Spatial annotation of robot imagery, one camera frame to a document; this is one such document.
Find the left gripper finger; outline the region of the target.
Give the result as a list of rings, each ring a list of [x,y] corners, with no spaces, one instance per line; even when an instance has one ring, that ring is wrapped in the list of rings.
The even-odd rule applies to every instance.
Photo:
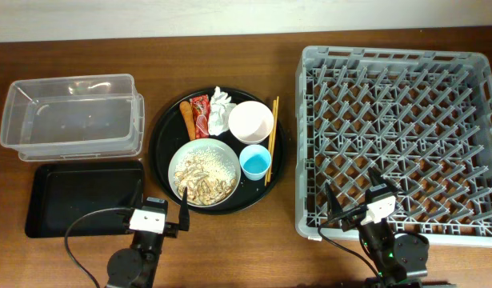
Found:
[[[190,229],[190,213],[188,206],[188,188],[185,187],[182,195],[180,211],[178,213],[178,229],[188,231]]]
[[[130,196],[129,201],[127,202],[127,206],[129,208],[139,208],[142,204],[143,198],[143,184],[142,180],[139,179],[134,187],[133,193]]]

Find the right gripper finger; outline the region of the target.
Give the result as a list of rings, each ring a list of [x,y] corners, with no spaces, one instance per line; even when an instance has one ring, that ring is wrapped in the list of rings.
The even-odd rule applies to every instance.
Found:
[[[337,197],[334,195],[334,192],[332,191],[330,184],[328,182],[325,183],[325,188],[326,188],[326,196],[328,199],[328,219],[340,220],[341,218],[343,218],[342,207]]]
[[[375,168],[369,168],[368,175],[371,182],[370,191],[372,193],[396,194],[398,192],[398,188],[391,181],[384,179],[382,174]]]

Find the grey plate with food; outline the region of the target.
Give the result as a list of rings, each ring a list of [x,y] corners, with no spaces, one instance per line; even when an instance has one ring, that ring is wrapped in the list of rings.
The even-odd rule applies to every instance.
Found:
[[[236,153],[213,138],[190,141],[175,153],[168,167],[174,195],[197,208],[224,203],[238,188],[241,167]]]

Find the blue cup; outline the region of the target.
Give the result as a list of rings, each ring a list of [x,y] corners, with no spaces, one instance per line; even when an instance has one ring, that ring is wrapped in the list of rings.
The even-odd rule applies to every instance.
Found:
[[[242,171],[251,181],[262,179],[270,168],[271,163],[270,152],[261,145],[248,145],[239,155],[239,164]]]

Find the orange sausage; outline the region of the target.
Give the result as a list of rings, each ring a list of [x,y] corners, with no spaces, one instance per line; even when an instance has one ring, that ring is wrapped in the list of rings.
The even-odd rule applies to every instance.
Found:
[[[192,106],[188,101],[183,101],[180,103],[179,109],[185,122],[189,139],[193,141],[196,139],[196,129],[193,119]]]

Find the red snack wrapper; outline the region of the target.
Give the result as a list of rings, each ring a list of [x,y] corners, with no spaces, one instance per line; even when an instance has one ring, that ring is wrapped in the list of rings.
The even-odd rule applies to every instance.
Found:
[[[207,94],[194,97],[190,100],[194,125],[195,125],[195,137],[208,138],[210,136],[208,131],[208,117],[210,114],[210,100]]]

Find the white tissue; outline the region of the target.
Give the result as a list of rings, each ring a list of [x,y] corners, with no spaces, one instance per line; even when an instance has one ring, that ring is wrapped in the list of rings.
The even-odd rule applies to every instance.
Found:
[[[227,92],[221,90],[219,86],[214,88],[214,94],[210,99],[210,114],[208,117],[208,131],[212,136],[229,130],[229,116],[231,111],[236,107],[236,103],[232,103],[231,96]]]

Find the white bowl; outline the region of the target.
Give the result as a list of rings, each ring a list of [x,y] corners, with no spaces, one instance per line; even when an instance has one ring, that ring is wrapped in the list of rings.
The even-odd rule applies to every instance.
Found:
[[[273,112],[262,102],[237,104],[228,119],[230,132],[244,144],[259,144],[274,128]]]

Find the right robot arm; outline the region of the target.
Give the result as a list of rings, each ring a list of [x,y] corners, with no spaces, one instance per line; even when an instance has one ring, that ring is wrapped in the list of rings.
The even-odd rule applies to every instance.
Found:
[[[364,281],[364,287],[381,288],[439,288],[449,283],[424,283],[428,275],[426,263],[430,242],[427,237],[402,230],[392,231],[387,218],[396,211],[396,197],[400,190],[382,174],[368,169],[371,186],[365,192],[365,201],[344,210],[329,183],[325,184],[330,208],[327,220],[318,227],[321,238],[333,246],[362,260],[374,273]],[[326,237],[322,230],[339,222],[344,232],[358,230],[358,240],[364,255],[360,255]]]

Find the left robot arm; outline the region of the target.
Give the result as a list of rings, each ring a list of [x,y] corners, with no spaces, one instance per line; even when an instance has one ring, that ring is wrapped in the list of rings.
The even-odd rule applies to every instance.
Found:
[[[115,252],[107,263],[108,287],[152,287],[165,238],[176,238],[190,228],[187,191],[182,194],[178,222],[168,222],[168,203],[159,198],[142,200],[141,183],[125,206],[123,225],[134,233],[128,248]]]

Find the grey dishwasher rack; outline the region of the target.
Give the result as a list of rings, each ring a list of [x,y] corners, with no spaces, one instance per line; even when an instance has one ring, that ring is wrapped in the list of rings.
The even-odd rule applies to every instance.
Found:
[[[398,189],[393,230],[433,244],[492,247],[492,73],[473,52],[308,46],[295,75],[295,228],[323,228],[331,188],[344,209],[374,168]]]

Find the black rectangular tray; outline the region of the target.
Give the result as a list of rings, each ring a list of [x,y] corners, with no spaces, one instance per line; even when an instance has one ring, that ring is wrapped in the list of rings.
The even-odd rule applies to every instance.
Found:
[[[37,168],[25,224],[29,238],[57,238],[81,216],[125,207],[136,182],[144,185],[139,161],[45,164]]]

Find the round black tray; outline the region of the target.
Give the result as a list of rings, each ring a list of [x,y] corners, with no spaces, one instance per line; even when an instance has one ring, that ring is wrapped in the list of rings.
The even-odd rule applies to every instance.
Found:
[[[204,94],[212,96],[213,93],[214,88],[207,87],[181,97],[162,113],[150,136],[148,155],[151,174],[167,197],[177,204],[181,202],[181,199],[170,188],[168,168],[175,152],[189,141],[186,125],[179,111],[179,104]],[[223,215],[244,210],[259,202],[282,178],[286,168],[287,151],[286,134],[282,125],[278,123],[269,184],[265,185],[262,181],[251,181],[245,176],[241,176],[238,188],[223,203],[212,207],[190,205],[189,209],[200,214]]]

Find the clear plastic bin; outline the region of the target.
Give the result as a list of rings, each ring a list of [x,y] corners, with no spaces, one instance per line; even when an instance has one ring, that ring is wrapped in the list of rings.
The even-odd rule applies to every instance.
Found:
[[[24,162],[134,157],[145,121],[130,74],[18,80],[6,96],[0,144]]]

